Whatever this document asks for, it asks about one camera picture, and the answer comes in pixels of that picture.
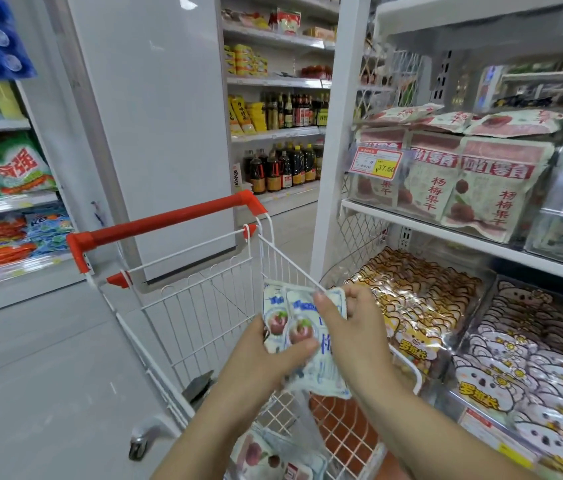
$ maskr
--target hand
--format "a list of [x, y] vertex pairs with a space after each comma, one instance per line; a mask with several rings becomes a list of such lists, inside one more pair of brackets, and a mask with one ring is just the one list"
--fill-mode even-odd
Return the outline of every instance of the hand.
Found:
[[261, 315], [255, 316], [202, 406], [219, 408], [218, 417], [229, 423], [236, 436], [250, 427], [271, 394], [282, 386], [284, 378], [308, 362], [319, 348], [316, 339], [308, 339], [278, 354], [270, 354], [264, 347], [264, 331]]
[[315, 306], [330, 332], [334, 361], [352, 393], [365, 399], [373, 387], [388, 385], [390, 390], [404, 388], [396, 376], [386, 324], [370, 288], [344, 285], [348, 320], [322, 294], [315, 294]]

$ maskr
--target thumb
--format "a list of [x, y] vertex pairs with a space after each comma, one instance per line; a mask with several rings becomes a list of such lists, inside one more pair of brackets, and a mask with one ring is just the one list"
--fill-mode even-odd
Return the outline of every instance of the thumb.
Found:
[[324, 319], [325, 325], [332, 334], [344, 322], [335, 304], [324, 293], [316, 292], [313, 296], [319, 315]]
[[315, 355], [318, 348], [319, 341], [317, 339], [306, 339], [283, 352], [275, 354], [275, 363], [279, 373], [287, 376], [298, 367], [302, 367]]

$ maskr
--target cart handle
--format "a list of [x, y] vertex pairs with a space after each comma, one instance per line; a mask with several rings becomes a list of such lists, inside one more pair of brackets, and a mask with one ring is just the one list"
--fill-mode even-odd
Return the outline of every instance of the cart handle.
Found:
[[242, 190], [228, 197], [198, 203], [183, 209], [171, 210], [156, 216], [144, 217], [143, 219], [137, 219], [124, 224], [105, 227], [93, 232], [70, 233], [66, 236], [66, 242], [69, 245], [70, 253], [73, 254], [75, 263], [78, 265], [79, 272], [88, 273], [90, 270], [84, 259], [84, 253], [92, 251], [99, 246], [190, 221], [197, 217], [214, 214], [232, 207], [239, 207], [240, 205], [248, 207], [248, 210], [255, 217], [267, 213], [266, 208], [250, 190]]

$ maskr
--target shopping cart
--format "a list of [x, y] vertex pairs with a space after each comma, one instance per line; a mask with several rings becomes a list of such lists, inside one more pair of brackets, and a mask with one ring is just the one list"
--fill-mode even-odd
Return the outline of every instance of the shopping cart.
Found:
[[[142, 266], [132, 269], [126, 266], [106, 278], [110, 285], [131, 290], [142, 313], [143, 323], [130, 325], [129, 315], [123, 317], [113, 305], [114, 300], [107, 297], [104, 287], [96, 284], [85, 259], [86, 252], [240, 205], [251, 211], [254, 224]], [[254, 252], [255, 236], [259, 242], [259, 253]], [[142, 297], [134, 285], [139, 277], [144, 276], [145, 269], [227, 237], [243, 239], [244, 247], [226, 262], [165, 286], [154, 299]], [[101, 291], [172, 415], [172, 421], [149, 419], [136, 428], [129, 454], [134, 460], [142, 458], [154, 437], [164, 433], [177, 437], [186, 427], [195, 411], [182, 392], [193, 379], [204, 374], [206, 377], [216, 376], [221, 370], [241, 331], [261, 312], [264, 278], [325, 291], [320, 283], [275, 246], [273, 222], [261, 202], [249, 191], [94, 232], [73, 233], [68, 236], [67, 242], [78, 269], [85, 273], [92, 286]], [[353, 262], [351, 266], [358, 268], [362, 264]], [[142, 330], [145, 338], [141, 340]], [[418, 393], [421, 373], [413, 363], [391, 348], [402, 368], [412, 372], [414, 392]], [[386, 455], [385, 446], [353, 400], [283, 392], [270, 398], [257, 421], [265, 428], [292, 436], [307, 449], [326, 454], [330, 460], [327, 478], [373, 478]]]

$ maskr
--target floor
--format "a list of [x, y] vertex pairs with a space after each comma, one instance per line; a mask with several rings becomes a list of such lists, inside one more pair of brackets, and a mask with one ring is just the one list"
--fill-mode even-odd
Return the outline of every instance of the floor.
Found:
[[[306, 269], [316, 210], [311, 204], [273, 218], [279, 249]], [[111, 295], [140, 339], [155, 346], [128, 292]], [[145, 479], [169, 444], [132, 462], [129, 436], [162, 409], [118, 323], [86, 283], [0, 310], [0, 480]]]

